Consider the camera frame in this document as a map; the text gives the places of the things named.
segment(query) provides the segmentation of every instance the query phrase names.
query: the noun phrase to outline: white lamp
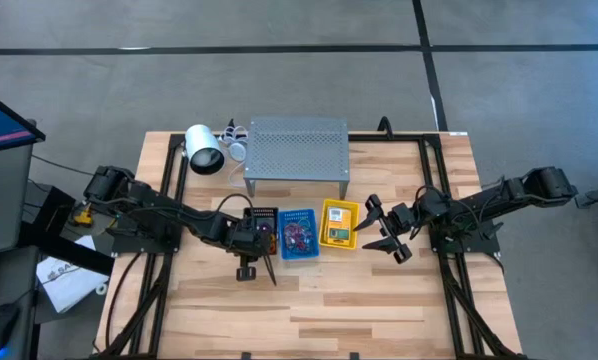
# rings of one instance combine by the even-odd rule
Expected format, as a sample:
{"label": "white lamp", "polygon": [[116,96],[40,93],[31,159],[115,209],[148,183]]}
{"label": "white lamp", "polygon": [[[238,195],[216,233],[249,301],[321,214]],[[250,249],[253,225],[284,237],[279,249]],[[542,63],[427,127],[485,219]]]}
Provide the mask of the white lamp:
{"label": "white lamp", "polygon": [[186,156],[192,171],[201,175],[214,174],[226,163],[217,138],[210,128],[201,124],[186,131]]}

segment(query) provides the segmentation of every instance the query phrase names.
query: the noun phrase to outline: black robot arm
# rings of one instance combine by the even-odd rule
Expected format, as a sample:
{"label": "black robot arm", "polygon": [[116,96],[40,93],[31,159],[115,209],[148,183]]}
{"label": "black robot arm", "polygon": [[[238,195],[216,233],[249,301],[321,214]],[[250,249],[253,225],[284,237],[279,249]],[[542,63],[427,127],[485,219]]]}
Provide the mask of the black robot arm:
{"label": "black robot arm", "polygon": [[[97,168],[84,196],[97,211],[131,220],[135,225],[131,231],[136,236],[167,242],[174,232],[181,231],[181,226],[188,228],[202,242],[241,258],[237,269],[239,281],[255,279],[256,268],[248,264],[264,257],[271,279],[275,282],[268,257],[273,234],[256,229],[252,217],[239,219],[218,209],[196,210],[135,180],[134,174],[129,170],[113,166]],[[245,198],[252,207],[250,199],[242,194],[230,195],[224,202],[234,196]],[[120,235],[120,232],[127,234],[128,231],[108,229],[113,236]]]}
{"label": "black robot arm", "polygon": [[[419,196],[424,189],[428,191]],[[434,187],[423,186],[417,191],[412,207],[401,203],[387,214],[377,195],[371,195],[366,201],[368,216],[355,231],[379,221],[384,239],[363,248],[392,253],[400,264],[412,254],[398,236],[412,230],[412,239],[426,225],[431,226],[433,248],[445,252],[489,249],[483,252],[492,253],[498,251],[498,243],[488,240],[493,239],[503,225],[492,224],[492,219],[529,205],[561,206],[576,194],[577,189],[563,171],[555,167],[532,169],[522,177],[502,178],[498,186],[461,200],[454,200]]]}

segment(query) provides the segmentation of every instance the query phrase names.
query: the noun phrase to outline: wood grain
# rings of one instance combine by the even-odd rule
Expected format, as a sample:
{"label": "wood grain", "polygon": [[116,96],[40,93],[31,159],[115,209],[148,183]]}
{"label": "wood grain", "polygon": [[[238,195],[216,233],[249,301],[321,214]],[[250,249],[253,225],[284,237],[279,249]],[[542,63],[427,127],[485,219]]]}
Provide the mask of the wood grain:
{"label": "wood grain", "polygon": [[[137,178],[156,189],[170,134],[150,132],[144,141]],[[441,139],[453,196],[479,191],[468,137],[442,133]],[[434,159],[431,149],[428,154]],[[350,143],[350,165],[349,201],[363,203],[376,193],[386,209],[399,202],[410,205],[423,184],[414,143]],[[189,171],[184,202],[213,209],[226,195],[245,193],[228,184],[227,175],[234,166],[229,162],[213,176]],[[434,164],[432,169],[438,184]],[[171,196],[175,180],[173,176]],[[320,213],[323,199],[337,194],[336,184],[261,181],[253,201],[255,206],[313,208]],[[243,207],[243,201],[235,199],[222,210],[241,216]],[[359,247],[377,240],[378,229],[372,226],[362,231]],[[319,258],[305,261],[286,262],[274,256],[275,287],[262,264],[256,264],[256,281],[236,282],[238,260],[186,232],[174,259],[159,357],[234,358],[250,351],[255,358],[342,358],[354,351],[362,358],[452,358],[439,266],[427,231],[422,230],[408,245],[413,257],[404,265],[384,253],[360,248],[322,248]],[[100,348],[104,347],[110,294],[130,258],[122,256],[115,262],[97,335]],[[136,308],[144,262],[142,256],[123,284],[113,314],[113,337]],[[467,262],[477,308],[508,347],[521,351],[501,271],[479,254],[469,254]],[[464,339],[468,339],[462,311],[460,317]],[[149,326],[144,327],[143,350],[148,336]],[[469,351],[469,342],[464,342]]]}

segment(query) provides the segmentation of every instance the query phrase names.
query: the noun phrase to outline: yellow box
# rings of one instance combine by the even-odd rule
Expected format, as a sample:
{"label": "yellow box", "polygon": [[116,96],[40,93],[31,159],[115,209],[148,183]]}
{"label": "yellow box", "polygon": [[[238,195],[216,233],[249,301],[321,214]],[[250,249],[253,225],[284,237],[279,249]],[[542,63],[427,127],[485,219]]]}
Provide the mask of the yellow box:
{"label": "yellow box", "polygon": [[[329,243],[328,239],[328,228],[330,224],[328,209],[336,207],[350,211],[350,240],[344,241],[342,244]],[[346,212],[344,211],[342,217],[345,218]],[[323,246],[336,247],[340,249],[354,250],[357,248],[357,232],[352,229],[359,223],[359,204],[351,201],[341,201],[334,199],[326,199],[323,202],[323,210],[321,211],[321,225],[319,230],[319,244]]]}

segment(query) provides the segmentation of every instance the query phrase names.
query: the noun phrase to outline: gray carpet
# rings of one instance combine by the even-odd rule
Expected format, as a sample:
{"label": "gray carpet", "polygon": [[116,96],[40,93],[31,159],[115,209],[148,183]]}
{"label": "gray carpet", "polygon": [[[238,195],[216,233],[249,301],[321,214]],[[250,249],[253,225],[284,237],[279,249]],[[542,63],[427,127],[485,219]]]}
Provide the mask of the gray carpet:
{"label": "gray carpet", "polygon": [[[433,45],[598,43],[598,0],[423,0]],[[0,48],[401,43],[410,0],[0,0]],[[598,187],[598,52],[434,55],[450,130],[468,131],[484,182],[562,167]],[[0,99],[47,134],[35,153],[92,171],[135,169],[150,130],[318,115],[374,129],[436,128],[419,53],[0,56]],[[87,177],[33,162],[79,197]],[[506,282],[524,351],[598,359],[598,206],[502,219]],[[103,299],[42,327],[42,359],[86,356]]]}

